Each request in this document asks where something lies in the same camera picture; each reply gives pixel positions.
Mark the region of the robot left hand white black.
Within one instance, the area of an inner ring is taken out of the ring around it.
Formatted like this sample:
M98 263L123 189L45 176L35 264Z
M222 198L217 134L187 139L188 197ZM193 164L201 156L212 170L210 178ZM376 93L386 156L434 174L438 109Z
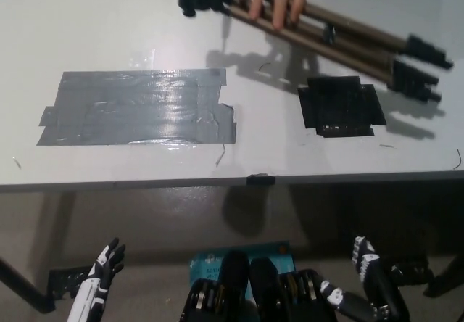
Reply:
M124 268L125 245L114 238L99 254L83 280L67 322L100 322L113 278Z

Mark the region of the robot right hand white black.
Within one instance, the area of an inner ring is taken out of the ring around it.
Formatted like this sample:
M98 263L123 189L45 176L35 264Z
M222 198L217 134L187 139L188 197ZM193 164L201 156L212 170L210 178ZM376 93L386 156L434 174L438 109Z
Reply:
M329 306L353 321L409 321L410 313L398 286L366 237L355 237L352 262L365 297L358 297L316 276L315 286Z

